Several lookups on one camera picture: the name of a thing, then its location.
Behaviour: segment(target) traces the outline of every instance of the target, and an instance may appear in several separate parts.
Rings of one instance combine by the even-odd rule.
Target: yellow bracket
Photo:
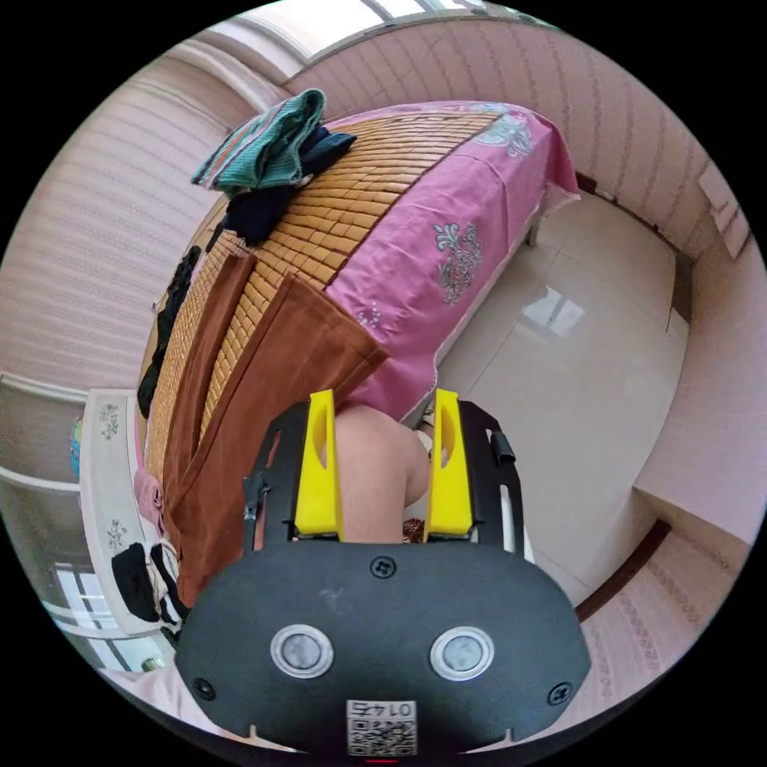
[[[295,524],[302,535],[335,533],[340,541],[344,540],[336,456],[336,409],[330,389],[318,391],[309,398]]]
[[[471,530],[471,496],[466,448],[454,391],[437,389],[434,402],[434,447],[423,540],[429,534],[467,535]],[[442,460],[443,450],[446,457]]]

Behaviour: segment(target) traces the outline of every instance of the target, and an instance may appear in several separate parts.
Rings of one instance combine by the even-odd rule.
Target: baseboard
[[[662,519],[656,521],[630,557],[590,597],[587,597],[575,608],[578,620],[583,623],[616,596],[647,564],[670,532],[671,525],[668,522],[664,522]]]

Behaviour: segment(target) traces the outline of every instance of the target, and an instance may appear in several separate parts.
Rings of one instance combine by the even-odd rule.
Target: screw
[[[573,686],[569,682],[560,682],[549,693],[549,705],[562,705],[572,694]]]
[[[204,701],[211,701],[216,696],[216,690],[213,689],[213,685],[207,679],[197,677],[192,682],[192,687]]]
[[[377,578],[390,578],[397,571],[397,565],[391,557],[376,557],[370,563],[370,571]]]

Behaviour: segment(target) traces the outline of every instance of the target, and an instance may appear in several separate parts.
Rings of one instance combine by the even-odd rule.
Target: brown cloth
[[[242,555],[244,492],[272,420],[314,391],[336,406],[387,359],[324,293],[287,275],[237,361],[205,435],[202,409],[221,338],[252,272],[230,258],[211,291],[187,359],[165,453],[165,529],[179,555],[178,594],[191,607]]]

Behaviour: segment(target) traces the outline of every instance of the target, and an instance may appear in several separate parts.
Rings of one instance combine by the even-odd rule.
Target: pink bedsheet
[[[531,216],[578,199],[555,125],[523,107],[477,101],[409,104],[346,117],[330,129],[438,109],[497,110],[489,129],[425,173],[383,217],[328,287],[390,359],[352,399],[400,420],[435,382],[435,355],[519,242]]]

